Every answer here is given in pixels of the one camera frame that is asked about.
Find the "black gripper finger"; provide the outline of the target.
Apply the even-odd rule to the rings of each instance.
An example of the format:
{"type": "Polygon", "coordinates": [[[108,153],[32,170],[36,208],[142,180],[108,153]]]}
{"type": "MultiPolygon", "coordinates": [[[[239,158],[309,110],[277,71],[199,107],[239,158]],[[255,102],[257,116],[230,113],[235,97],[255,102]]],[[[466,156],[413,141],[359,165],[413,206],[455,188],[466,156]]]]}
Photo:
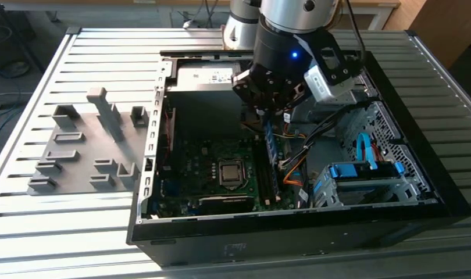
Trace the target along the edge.
{"type": "Polygon", "coordinates": [[[233,90],[242,101],[257,111],[263,122],[269,122],[273,114],[270,111],[274,108],[273,95],[258,86],[251,76],[251,70],[234,74],[231,81],[233,90]]]}
{"type": "Polygon", "coordinates": [[[311,93],[306,83],[286,84],[283,88],[274,93],[275,111],[285,112],[294,109],[307,100],[311,93]]]}

